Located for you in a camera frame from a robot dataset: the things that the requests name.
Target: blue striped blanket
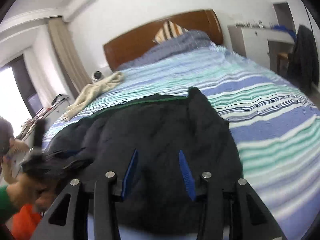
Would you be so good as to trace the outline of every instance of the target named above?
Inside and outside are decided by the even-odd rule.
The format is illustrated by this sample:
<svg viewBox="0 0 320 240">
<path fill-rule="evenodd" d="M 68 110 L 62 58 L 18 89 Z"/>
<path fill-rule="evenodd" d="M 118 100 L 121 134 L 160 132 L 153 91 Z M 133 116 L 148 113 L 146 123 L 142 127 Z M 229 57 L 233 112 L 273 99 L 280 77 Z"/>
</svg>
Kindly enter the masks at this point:
<svg viewBox="0 0 320 240">
<path fill-rule="evenodd" d="M 229 52 L 206 47 L 123 71 L 125 81 L 69 122 L 57 120 L 44 147 L 62 128 L 96 111 L 161 93 L 186 96 L 198 87 L 229 120 L 244 177 L 289 240 L 300 239 L 320 208 L 320 112 L 275 73 Z"/>
</svg>

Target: pillow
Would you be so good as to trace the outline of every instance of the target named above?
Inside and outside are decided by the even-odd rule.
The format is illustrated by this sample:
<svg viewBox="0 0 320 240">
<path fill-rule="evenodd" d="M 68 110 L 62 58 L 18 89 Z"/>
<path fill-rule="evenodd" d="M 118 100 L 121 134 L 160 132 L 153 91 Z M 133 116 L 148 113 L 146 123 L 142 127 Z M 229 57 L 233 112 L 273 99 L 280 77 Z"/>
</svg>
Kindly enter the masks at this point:
<svg viewBox="0 0 320 240">
<path fill-rule="evenodd" d="M 168 20 L 164 22 L 163 27 L 157 32 L 156 36 L 153 38 L 153 42 L 160 44 L 161 42 L 171 40 L 186 32 L 188 32 L 187 29 L 181 28 L 179 25 Z"/>
<path fill-rule="evenodd" d="M 126 63 L 122 63 L 117 70 L 123 71 L 128 68 L 153 64 L 168 57 L 210 46 L 211 40 L 207 33 L 190 30 L 189 32 L 183 33 L 175 39 L 157 44 L 141 57 Z"/>
</svg>

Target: orange shirt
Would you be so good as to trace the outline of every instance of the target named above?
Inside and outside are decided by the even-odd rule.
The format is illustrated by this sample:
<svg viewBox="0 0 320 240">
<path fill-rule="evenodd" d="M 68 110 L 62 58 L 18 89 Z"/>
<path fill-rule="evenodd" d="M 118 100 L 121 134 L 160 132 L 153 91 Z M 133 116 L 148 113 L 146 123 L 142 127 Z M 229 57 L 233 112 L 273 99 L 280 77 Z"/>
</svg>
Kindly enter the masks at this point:
<svg viewBox="0 0 320 240">
<path fill-rule="evenodd" d="M 30 240 L 41 220 L 39 213 L 32 212 L 32 205 L 24 205 L 20 212 L 13 216 L 11 233 L 16 240 Z"/>
</svg>

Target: blue gripper pad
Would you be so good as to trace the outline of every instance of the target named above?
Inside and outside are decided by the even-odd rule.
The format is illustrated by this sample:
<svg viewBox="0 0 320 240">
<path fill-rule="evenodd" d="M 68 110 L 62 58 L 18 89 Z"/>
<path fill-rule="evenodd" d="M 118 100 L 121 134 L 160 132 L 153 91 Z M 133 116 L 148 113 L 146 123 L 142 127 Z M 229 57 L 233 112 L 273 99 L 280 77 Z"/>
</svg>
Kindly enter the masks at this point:
<svg viewBox="0 0 320 240">
<path fill-rule="evenodd" d="M 121 198 L 124 200 L 127 195 L 130 194 L 131 189 L 132 189 L 132 181 L 134 174 L 136 172 L 137 166 L 138 166 L 138 158 L 139 154 L 137 150 L 134 150 L 128 169 L 124 175 L 124 179 L 122 181 L 122 191 L 121 191 Z"/>
<path fill-rule="evenodd" d="M 195 179 L 192 177 L 189 165 L 182 150 L 179 152 L 180 170 L 183 176 L 184 184 L 192 201 L 196 200 L 196 184 Z"/>
</svg>

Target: green shirt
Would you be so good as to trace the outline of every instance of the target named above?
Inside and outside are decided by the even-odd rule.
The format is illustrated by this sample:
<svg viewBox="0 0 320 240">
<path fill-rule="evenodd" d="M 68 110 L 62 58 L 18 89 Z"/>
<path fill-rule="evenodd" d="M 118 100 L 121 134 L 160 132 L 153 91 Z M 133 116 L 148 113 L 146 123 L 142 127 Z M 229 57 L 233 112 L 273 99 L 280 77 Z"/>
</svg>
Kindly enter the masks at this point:
<svg viewBox="0 0 320 240">
<path fill-rule="evenodd" d="M 7 194 L 7 186 L 0 187 L 0 225 L 4 224 L 12 215 L 19 210 L 14 207 Z M 6 239 L 0 228 L 0 239 Z"/>
</svg>

